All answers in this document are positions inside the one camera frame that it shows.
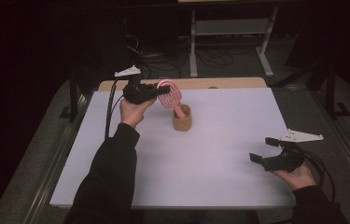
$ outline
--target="white plastic clip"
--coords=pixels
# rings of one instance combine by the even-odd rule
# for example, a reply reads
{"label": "white plastic clip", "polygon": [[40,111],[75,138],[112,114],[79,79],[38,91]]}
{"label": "white plastic clip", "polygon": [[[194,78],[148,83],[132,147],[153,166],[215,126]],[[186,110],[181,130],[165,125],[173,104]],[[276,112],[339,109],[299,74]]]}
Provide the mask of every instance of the white plastic clip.
{"label": "white plastic clip", "polygon": [[323,140],[323,135],[314,135],[310,133],[301,133],[288,129],[288,132],[280,137],[280,141],[284,142],[309,142]]}
{"label": "white plastic clip", "polygon": [[114,76],[115,77],[125,77],[125,76],[140,74],[140,73],[141,73],[140,69],[138,69],[137,67],[135,67],[133,65],[132,67],[125,69],[122,72],[116,72],[114,74]]}

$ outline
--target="black jacket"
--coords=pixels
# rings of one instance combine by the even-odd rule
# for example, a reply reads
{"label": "black jacket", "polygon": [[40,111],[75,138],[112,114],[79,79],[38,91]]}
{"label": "black jacket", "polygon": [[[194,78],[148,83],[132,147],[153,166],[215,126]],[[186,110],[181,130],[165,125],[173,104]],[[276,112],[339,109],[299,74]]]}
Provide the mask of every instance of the black jacket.
{"label": "black jacket", "polygon": [[[91,169],[78,188],[64,223],[128,223],[133,200],[136,151],[139,133],[120,123],[105,140]],[[294,224],[347,223],[340,206],[330,203],[319,187],[293,191],[297,205]]]}

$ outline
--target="person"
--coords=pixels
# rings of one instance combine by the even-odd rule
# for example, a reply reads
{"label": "person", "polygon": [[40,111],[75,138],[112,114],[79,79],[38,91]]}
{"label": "person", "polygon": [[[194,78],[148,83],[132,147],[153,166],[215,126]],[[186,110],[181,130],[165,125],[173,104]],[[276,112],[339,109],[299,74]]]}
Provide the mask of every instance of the person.
{"label": "person", "polygon": [[[134,105],[120,102],[121,123],[113,137],[101,144],[91,169],[80,184],[64,224],[129,223],[136,169],[136,126],[156,99]],[[307,164],[294,172],[275,171],[293,189],[297,205],[292,223],[348,223],[337,203],[329,202],[314,181]]]}

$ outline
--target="white table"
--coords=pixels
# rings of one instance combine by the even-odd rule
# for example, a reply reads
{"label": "white table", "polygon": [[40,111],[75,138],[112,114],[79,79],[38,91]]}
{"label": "white table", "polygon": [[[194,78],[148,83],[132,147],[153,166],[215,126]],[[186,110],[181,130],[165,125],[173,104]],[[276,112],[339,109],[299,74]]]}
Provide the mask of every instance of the white table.
{"label": "white table", "polygon": [[[269,88],[182,90],[192,109],[187,132],[172,125],[172,111],[157,101],[137,126],[133,208],[277,208],[294,205],[278,177],[249,160],[249,152],[276,156],[265,137],[287,131]],[[50,204],[70,207],[105,135],[108,91],[97,91],[80,126]],[[116,108],[110,133],[119,123]]]}
{"label": "white table", "polygon": [[[223,0],[178,0],[178,3],[203,3],[203,2],[224,2]],[[262,68],[267,77],[273,76],[273,70],[265,56],[265,50],[273,30],[274,21],[279,7],[273,7],[271,15],[258,19],[241,20],[196,20],[195,10],[191,14],[191,48],[189,54],[190,76],[198,76],[197,61],[195,55],[195,38],[198,35],[264,35],[256,52],[259,56]]]}

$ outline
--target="pink mesh object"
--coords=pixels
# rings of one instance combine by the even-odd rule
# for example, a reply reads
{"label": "pink mesh object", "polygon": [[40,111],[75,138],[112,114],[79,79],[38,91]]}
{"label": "pink mesh object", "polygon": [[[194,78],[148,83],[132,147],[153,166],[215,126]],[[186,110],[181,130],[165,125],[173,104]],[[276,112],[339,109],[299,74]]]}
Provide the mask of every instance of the pink mesh object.
{"label": "pink mesh object", "polygon": [[158,83],[160,86],[170,86],[171,91],[167,94],[159,95],[158,99],[165,108],[173,109],[180,119],[186,119],[186,115],[181,110],[181,91],[171,79],[163,79]]}

